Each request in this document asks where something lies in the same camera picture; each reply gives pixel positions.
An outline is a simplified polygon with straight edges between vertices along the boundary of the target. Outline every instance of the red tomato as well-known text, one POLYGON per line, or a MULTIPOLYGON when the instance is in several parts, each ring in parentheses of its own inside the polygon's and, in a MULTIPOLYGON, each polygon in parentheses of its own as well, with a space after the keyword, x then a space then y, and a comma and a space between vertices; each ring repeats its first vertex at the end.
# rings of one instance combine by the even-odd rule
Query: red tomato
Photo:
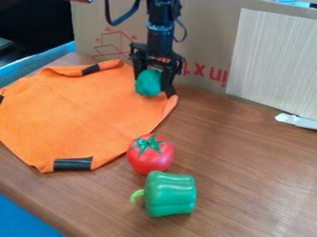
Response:
POLYGON ((173 160, 173 148, 167 139, 148 134, 135 139, 127 151, 133 169, 146 175, 150 171, 164 171, 173 160))

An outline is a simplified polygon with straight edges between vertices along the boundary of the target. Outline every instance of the cardboard box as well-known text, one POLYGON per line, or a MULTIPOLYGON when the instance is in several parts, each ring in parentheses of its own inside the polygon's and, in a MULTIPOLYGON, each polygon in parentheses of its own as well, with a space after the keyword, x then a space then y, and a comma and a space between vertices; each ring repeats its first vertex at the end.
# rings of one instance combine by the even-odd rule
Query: cardboard box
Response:
MULTIPOLYGON (((125 13, 134 0, 111 1, 111 16, 125 13)), ((174 44, 174 51, 186 58, 185 82, 213 92, 224 93, 231 66, 235 36, 241 8, 317 19, 316 11, 261 0, 182 0, 180 20, 188 29, 188 37, 174 44)), ((118 27, 105 20, 104 0, 91 4, 72 2, 72 17, 77 51, 98 60, 122 58, 128 60, 129 42, 146 42, 146 3, 131 18, 118 27)), ((183 34, 178 29, 176 35, 183 34)))

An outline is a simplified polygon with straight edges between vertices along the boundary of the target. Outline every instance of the toy pepper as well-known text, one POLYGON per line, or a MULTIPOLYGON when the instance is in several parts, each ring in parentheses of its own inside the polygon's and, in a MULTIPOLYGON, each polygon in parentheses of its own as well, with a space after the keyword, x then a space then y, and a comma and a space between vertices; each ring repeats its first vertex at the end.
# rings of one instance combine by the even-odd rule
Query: toy pepper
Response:
POLYGON ((145 189, 134 192, 130 203, 140 196, 146 199, 146 212, 151 217, 189 214, 196 207, 195 180, 188 175, 153 171, 146 178, 145 189))

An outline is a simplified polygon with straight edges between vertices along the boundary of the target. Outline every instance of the black tape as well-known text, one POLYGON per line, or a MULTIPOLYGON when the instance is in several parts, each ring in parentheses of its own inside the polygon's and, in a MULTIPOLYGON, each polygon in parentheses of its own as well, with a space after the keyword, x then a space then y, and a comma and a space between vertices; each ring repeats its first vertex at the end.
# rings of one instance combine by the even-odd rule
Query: black tape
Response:
POLYGON ((54 161, 54 171, 90 170, 92 162, 92 156, 87 158, 56 159, 54 161))
POLYGON ((82 75, 83 76, 86 76, 88 74, 91 74, 91 73, 94 73, 94 72, 97 72, 100 70, 100 67, 98 64, 94 64, 93 66, 90 66, 88 67, 87 69, 83 69, 82 70, 82 75))
POLYGON ((173 86, 170 86, 168 89, 165 90, 165 94, 168 98, 176 94, 176 90, 173 86))

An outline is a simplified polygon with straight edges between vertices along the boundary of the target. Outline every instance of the orange cloth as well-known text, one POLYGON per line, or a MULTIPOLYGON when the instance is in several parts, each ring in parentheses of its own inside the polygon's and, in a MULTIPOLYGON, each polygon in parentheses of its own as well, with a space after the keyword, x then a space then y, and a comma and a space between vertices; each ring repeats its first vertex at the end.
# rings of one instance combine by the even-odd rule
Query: orange cloth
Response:
POLYGON ((137 94, 133 69, 121 60, 86 67, 46 68, 0 90, 0 141, 42 173, 63 169, 55 168, 59 159, 91 159, 89 169, 99 168, 177 103, 177 95, 137 94))

